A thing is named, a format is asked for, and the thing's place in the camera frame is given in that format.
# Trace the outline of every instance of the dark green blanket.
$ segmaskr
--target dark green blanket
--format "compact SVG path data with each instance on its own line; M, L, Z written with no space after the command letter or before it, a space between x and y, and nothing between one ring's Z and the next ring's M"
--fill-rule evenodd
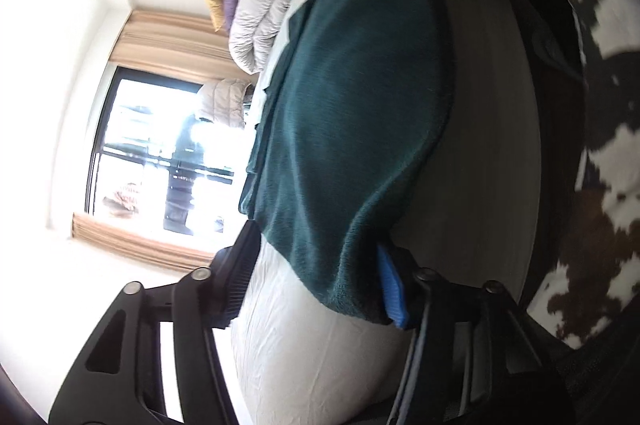
M241 211L305 286L386 323L376 242L401 217L446 124L442 0L308 0L267 89Z

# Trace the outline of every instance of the window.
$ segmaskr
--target window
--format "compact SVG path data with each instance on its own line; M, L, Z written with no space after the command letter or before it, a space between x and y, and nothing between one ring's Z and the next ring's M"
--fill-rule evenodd
M215 252L238 217L240 129L196 119L199 84L118 68L98 123L85 212L124 230Z

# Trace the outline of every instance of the cowhide rug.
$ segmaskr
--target cowhide rug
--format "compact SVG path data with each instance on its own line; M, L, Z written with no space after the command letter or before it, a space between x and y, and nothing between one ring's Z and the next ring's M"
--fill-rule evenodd
M640 290L640 0L569 0L586 82L585 142L559 260L529 314L574 349Z

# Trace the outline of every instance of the beige curtain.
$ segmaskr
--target beige curtain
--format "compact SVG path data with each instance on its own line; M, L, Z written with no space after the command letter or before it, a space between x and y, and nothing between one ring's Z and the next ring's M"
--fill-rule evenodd
M216 33L210 19L134 10L125 24L110 62L204 84L212 78L248 75L231 58L228 37Z
M178 271L209 265L213 254L148 239L88 214L74 214L72 236L130 259Z

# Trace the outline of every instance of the screw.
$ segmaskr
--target screw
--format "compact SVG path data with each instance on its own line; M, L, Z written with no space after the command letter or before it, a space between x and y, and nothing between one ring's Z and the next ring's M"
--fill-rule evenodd
M502 285L502 283L498 282L497 280L488 280L487 282L484 283L484 286L482 287L485 289L485 291L488 291L489 293L493 293L494 295L504 292L504 286Z
M125 284L122 291L124 291L124 293L126 293L127 295L133 295L135 293L138 293L141 288L142 288L142 284L137 280L134 280L133 282Z
M414 277L421 282L433 282L440 278L436 270L431 268L420 268L414 273Z
M196 268L191 272L191 278L193 280L207 280L211 277L211 270L209 268Z

